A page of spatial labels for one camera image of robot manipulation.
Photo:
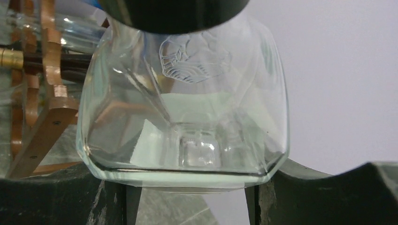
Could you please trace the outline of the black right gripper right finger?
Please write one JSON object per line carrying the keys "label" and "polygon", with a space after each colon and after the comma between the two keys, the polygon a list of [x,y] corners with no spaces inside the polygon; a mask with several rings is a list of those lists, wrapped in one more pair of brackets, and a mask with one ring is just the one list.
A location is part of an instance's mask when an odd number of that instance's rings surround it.
{"label": "black right gripper right finger", "polygon": [[398,164],[370,162],[332,176],[288,159],[245,195],[252,225],[395,225]]}

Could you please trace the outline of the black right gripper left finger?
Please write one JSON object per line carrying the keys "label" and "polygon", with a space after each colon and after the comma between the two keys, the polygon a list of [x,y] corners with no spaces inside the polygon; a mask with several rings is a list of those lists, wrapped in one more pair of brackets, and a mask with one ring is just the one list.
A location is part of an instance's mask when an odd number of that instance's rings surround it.
{"label": "black right gripper left finger", "polygon": [[48,176],[0,180],[2,225],[134,225],[142,189],[95,178],[79,163]]}

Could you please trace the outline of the clear glass liquor bottle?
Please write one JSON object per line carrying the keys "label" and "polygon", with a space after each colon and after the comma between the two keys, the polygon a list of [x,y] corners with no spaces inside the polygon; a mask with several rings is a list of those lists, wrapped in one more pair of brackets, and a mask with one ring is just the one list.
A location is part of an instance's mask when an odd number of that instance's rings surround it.
{"label": "clear glass liquor bottle", "polygon": [[78,110],[102,180],[167,192],[263,184],[287,159],[289,107],[270,30],[246,0],[99,0],[110,26]]}

